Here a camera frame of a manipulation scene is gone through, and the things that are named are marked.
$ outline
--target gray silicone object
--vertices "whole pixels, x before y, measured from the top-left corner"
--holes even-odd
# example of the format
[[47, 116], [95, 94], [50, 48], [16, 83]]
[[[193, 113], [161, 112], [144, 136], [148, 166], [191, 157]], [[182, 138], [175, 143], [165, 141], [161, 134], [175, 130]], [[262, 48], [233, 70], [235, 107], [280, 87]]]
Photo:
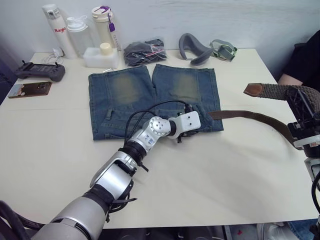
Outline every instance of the gray silicone object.
[[180, 37], [179, 50], [184, 60], [189, 60], [186, 56], [185, 50], [189, 50], [197, 55], [197, 58], [191, 60], [191, 65], [194, 66], [204, 64], [214, 51], [212, 48], [202, 45], [201, 42], [199, 42], [199, 40], [190, 33], [185, 33]]

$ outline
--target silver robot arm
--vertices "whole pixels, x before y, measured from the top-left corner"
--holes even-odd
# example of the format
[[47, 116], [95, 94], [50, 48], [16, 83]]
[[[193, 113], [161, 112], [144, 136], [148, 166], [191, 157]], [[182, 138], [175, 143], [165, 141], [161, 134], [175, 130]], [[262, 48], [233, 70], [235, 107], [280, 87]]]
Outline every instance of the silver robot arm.
[[112, 204], [126, 202], [137, 168], [147, 170], [142, 160], [158, 139], [177, 138], [200, 126], [196, 111], [169, 120], [152, 117], [93, 176], [89, 191], [69, 203], [32, 240], [97, 240]]

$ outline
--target table surface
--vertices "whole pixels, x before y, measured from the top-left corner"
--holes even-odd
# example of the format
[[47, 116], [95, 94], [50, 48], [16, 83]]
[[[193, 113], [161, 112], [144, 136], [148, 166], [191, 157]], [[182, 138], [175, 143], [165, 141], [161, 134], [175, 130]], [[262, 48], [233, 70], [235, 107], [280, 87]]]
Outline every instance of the table surface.
[[[188, 68], [179, 51], [161, 64]], [[47, 53], [31, 59], [41, 62]], [[48, 223], [88, 190], [95, 172], [123, 145], [93, 141], [88, 76], [83, 59], [65, 59], [65, 76], [48, 96], [6, 98], [0, 106], [0, 192], [16, 212]], [[126, 66], [120, 63], [119, 69]], [[155, 64], [147, 65], [152, 74]], [[222, 110], [248, 110], [284, 123], [295, 121], [285, 101], [243, 93], [248, 83], [275, 80], [255, 49], [239, 49], [232, 62], [211, 57]], [[18, 80], [38, 82], [39, 78]], [[138, 200], [110, 215], [105, 228], [231, 225], [312, 219], [305, 154], [272, 127], [244, 118], [223, 120], [224, 131], [199, 133], [182, 144], [163, 138], [145, 157], [149, 173], [134, 175]]]

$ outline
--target game controller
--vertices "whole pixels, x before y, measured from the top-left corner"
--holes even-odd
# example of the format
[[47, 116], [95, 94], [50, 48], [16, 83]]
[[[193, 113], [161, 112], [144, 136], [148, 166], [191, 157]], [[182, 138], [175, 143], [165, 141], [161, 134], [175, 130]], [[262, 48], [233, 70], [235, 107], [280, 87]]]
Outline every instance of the game controller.
[[34, 64], [33, 62], [22, 61], [23, 65], [19, 67], [14, 74], [20, 78], [39, 77], [50, 78], [53, 82], [59, 82], [65, 75], [66, 69], [61, 64]]

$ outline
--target black sleeve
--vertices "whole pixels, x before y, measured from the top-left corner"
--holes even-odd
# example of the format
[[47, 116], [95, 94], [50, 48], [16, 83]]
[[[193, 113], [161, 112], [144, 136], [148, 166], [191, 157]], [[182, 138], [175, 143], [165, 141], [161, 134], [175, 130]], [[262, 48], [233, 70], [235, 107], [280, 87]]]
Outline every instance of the black sleeve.
[[283, 73], [305, 83], [320, 71], [320, 30], [293, 55]]

